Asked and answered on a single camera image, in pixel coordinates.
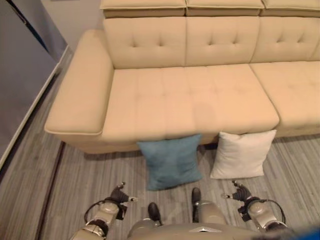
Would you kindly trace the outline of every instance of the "floor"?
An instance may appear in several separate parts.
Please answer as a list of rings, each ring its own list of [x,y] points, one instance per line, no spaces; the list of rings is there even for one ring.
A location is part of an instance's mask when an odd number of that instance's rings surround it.
[[[109,240],[126,239],[132,225],[147,216],[149,202],[158,203],[164,224],[189,223],[193,187],[201,189],[203,199],[217,203],[229,224],[255,229],[251,221],[243,222],[239,216],[239,202],[220,197],[224,192],[234,192],[231,181],[210,179],[215,149],[198,148],[202,180],[162,191],[146,190],[148,172],[139,151],[89,155],[66,145],[59,162],[61,142],[43,127],[70,58],[69,53],[2,176],[1,240],[67,240],[84,225],[87,208],[107,197],[122,181],[126,182],[124,191],[139,201],[128,203],[124,221],[116,221]],[[255,196],[276,200],[289,227],[320,224],[319,134],[276,139],[263,168],[264,176],[239,181]],[[280,219],[277,207],[270,207]]]

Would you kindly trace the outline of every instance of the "gray wall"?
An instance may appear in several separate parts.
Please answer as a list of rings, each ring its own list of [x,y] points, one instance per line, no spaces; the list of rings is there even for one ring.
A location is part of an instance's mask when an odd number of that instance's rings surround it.
[[[41,0],[72,51],[88,29],[103,29],[101,0]]]
[[[57,62],[67,44],[40,0],[12,0],[44,41]]]
[[[0,157],[56,64],[0,0]]]

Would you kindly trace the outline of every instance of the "black foot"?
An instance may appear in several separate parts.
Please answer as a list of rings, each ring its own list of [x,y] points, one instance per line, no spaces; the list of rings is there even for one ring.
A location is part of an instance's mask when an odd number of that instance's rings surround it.
[[[160,226],[162,226],[161,215],[157,204],[151,202],[148,206],[149,218],[153,221],[158,221]]]
[[[201,201],[201,191],[198,187],[195,187],[194,189],[192,189],[192,194],[191,194],[192,222],[193,223],[199,222],[197,202],[200,202],[200,201]]]

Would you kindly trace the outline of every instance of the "baseboard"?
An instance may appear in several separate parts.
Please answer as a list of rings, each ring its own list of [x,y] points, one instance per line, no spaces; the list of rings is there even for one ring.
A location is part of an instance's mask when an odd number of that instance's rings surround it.
[[[32,105],[30,106],[28,112],[26,113],[26,115],[24,116],[22,122],[20,123],[19,127],[17,128],[15,134],[13,135],[10,143],[8,144],[6,150],[4,151],[1,159],[0,159],[0,170],[1,168],[3,167],[12,147],[14,146],[15,142],[17,141],[22,129],[24,128],[28,118],[30,117],[31,113],[33,112],[33,110],[35,109],[37,103],[39,102],[41,96],[44,94],[46,88],[48,87],[49,83],[51,82],[51,80],[53,79],[53,76],[58,72],[59,68],[60,68],[60,65],[61,65],[61,62],[62,60],[65,58],[66,56],[66,53],[69,49],[69,46],[66,46],[59,62],[56,64],[56,66],[54,67],[54,69],[52,70],[51,74],[49,75],[49,77],[47,78],[47,80],[45,81],[44,85],[42,86],[41,90],[39,91],[38,95],[35,97]]]

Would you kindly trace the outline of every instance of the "white pillow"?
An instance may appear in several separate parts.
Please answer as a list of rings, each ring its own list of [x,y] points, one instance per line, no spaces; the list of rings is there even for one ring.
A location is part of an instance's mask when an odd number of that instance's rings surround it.
[[[262,165],[276,132],[271,130],[242,135],[220,132],[210,177],[240,179],[263,176]]]

